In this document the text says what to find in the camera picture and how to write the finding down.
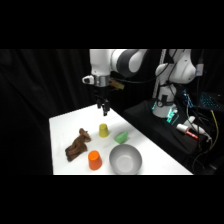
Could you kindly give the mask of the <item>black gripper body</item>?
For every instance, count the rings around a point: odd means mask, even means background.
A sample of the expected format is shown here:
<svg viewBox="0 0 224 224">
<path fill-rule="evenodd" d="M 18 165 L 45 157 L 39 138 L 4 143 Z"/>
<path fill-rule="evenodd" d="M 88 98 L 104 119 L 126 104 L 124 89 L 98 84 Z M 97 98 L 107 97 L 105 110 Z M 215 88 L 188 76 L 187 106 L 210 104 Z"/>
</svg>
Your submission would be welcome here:
<svg viewBox="0 0 224 224">
<path fill-rule="evenodd" d="M 107 99 L 109 95 L 110 76 L 94 76 L 94 88 L 97 98 Z"/>
</svg>

